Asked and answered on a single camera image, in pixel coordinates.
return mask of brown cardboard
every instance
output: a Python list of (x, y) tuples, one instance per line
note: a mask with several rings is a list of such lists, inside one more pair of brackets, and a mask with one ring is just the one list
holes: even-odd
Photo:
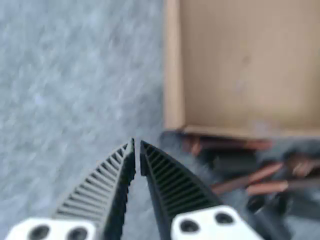
[(319, 0), (167, 0), (165, 127), (320, 135)]

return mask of cardboard box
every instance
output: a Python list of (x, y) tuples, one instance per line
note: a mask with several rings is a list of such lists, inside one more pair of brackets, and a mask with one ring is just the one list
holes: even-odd
[(167, 0), (165, 127), (320, 135), (319, 0)]

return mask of gray carpet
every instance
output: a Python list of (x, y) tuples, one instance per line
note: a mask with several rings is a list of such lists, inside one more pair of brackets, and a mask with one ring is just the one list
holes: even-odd
[[(162, 135), (162, 14), (162, 0), (0, 1), (0, 239), (27, 217), (48, 216), (80, 172), (129, 137), (214, 180)], [(139, 170), (128, 198), (122, 238), (159, 239)], [(241, 191), (223, 200), (243, 213)], [(318, 239), (317, 223), (288, 222), (295, 240)]]

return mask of cardboard box flap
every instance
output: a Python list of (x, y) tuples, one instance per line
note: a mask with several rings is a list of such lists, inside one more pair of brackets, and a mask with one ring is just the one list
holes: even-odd
[(167, 128), (320, 134), (320, 1), (166, 4)]

